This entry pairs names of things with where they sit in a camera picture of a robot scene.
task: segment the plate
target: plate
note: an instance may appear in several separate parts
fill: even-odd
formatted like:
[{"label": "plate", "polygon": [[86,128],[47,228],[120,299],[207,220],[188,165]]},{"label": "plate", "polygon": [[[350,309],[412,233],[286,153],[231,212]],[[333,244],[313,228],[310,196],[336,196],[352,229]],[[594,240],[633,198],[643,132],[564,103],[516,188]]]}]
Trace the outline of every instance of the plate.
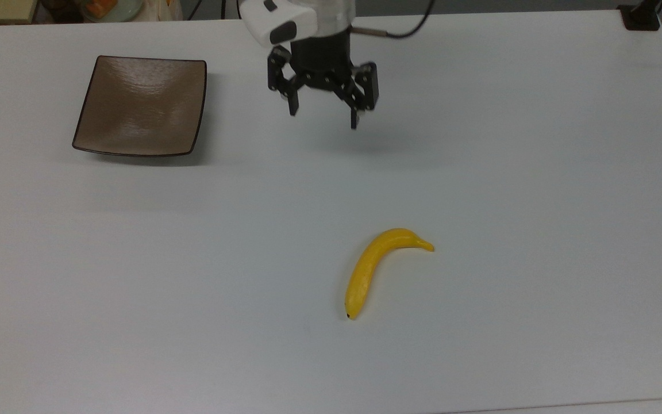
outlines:
[{"label": "plate", "polygon": [[205,97],[203,60],[99,56],[73,147],[141,157],[189,154]]},{"label": "plate", "polygon": [[132,18],[134,18],[142,9],[143,0],[119,0],[116,2],[114,8],[102,18],[95,18],[90,11],[86,9],[87,2],[88,0],[84,0],[80,4],[81,14],[85,18],[94,21],[95,23],[117,23],[132,20]]}]

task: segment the white table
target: white table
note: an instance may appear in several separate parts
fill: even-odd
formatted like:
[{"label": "white table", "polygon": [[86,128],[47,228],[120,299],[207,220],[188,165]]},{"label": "white table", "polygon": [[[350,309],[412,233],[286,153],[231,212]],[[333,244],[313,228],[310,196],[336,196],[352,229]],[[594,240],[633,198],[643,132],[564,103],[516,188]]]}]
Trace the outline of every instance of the white table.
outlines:
[{"label": "white table", "polygon": [[[240,21],[0,27],[0,412],[662,398],[662,31],[433,16],[352,49],[379,66],[356,132],[318,91],[287,115]],[[98,55],[207,61],[195,154],[71,148]],[[388,257],[347,320],[398,226],[436,252]]]}]

